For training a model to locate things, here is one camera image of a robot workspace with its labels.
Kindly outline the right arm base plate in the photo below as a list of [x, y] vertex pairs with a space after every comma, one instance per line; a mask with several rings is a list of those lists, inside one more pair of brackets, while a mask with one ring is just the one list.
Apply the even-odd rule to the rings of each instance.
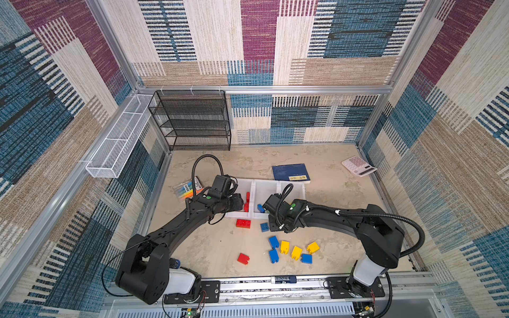
[[346, 275], [331, 276], [325, 279], [323, 286], [329, 292], [331, 299], [377, 299], [386, 296], [379, 278], [372, 285], [365, 286]]

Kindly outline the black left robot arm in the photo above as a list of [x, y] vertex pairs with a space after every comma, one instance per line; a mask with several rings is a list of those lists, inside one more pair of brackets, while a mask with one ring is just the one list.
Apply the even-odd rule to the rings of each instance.
[[201, 276], [188, 268], [175, 268], [172, 254], [198, 228], [216, 215], [239, 211], [244, 206], [237, 193], [236, 178], [218, 174], [212, 186], [194, 192], [186, 200], [185, 209], [160, 229], [145, 236], [134, 235], [126, 249], [117, 254], [121, 259], [115, 285], [125, 296], [154, 304], [163, 295], [181, 295], [195, 302], [203, 294]]

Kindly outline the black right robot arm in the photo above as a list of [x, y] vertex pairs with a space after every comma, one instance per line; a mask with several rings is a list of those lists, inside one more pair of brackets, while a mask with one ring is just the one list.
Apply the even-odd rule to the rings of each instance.
[[350, 235], [360, 240], [365, 252], [356, 261], [351, 274], [342, 283], [328, 282], [329, 291], [339, 295], [344, 290], [349, 298], [367, 297], [378, 288], [379, 276], [398, 267], [400, 258], [418, 251], [425, 243], [424, 230], [417, 222], [386, 213], [377, 205], [364, 209], [347, 209], [286, 198], [293, 185], [282, 193], [273, 193], [262, 204], [269, 213], [272, 232], [293, 233], [299, 228], [317, 227]]

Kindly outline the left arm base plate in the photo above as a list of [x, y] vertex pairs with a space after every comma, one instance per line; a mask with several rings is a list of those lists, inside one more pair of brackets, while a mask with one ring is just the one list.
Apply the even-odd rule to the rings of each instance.
[[219, 280], [201, 281], [200, 285], [194, 286], [189, 294], [165, 294], [164, 305], [184, 305], [199, 303], [218, 303], [220, 300], [221, 282]]

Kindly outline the red long lego brick top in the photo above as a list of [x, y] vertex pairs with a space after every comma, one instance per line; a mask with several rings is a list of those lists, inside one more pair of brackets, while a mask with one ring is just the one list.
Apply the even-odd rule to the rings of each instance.
[[248, 220], [248, 219], [238, 219], [236, 221], [235, 226], [237, 228], [241, 228], [241, 229], [250, 229], [250, 227], [251, 227], [251, 220]]

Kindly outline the red long lego brick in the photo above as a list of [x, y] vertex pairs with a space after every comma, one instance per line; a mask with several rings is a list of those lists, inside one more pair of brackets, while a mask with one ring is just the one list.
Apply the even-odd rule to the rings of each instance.
[[238, 219], [236, 221], [235, 226], [237, 228], [241, 228], [241, 229], [250, 229], [250, 227], [251, 227], [251, 220], [248, 220], [248, 219]]
[[243, 210], [245, 213], [249, 212], [250, 197], [251, 197], [251, 193], [247, 192], [246, 197], [245, 197], [245, 203], [243, 205]]

